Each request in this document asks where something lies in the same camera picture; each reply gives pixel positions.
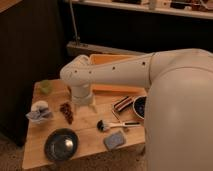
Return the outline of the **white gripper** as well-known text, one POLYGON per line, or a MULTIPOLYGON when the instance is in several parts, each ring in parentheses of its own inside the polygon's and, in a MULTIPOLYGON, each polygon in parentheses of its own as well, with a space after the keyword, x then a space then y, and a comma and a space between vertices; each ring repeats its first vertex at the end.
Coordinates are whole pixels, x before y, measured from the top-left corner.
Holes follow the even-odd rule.
POLYGON ((72 101, 79 106, 90 105, 94 113, 97 113, 96 105, 93 105, 94 94, 90 84, 73 86, 71 88, 72 101))

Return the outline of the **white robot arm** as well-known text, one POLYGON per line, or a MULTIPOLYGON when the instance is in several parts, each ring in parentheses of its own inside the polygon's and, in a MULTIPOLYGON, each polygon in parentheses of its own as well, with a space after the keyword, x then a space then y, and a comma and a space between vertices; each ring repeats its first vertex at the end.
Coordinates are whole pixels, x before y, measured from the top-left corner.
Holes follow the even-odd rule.
POLYGON ((79 55, 60 71, 72 100, 92 84, 144 87, 147 171, 213 171, 213 52, 179 49, 94 65, 79 55))

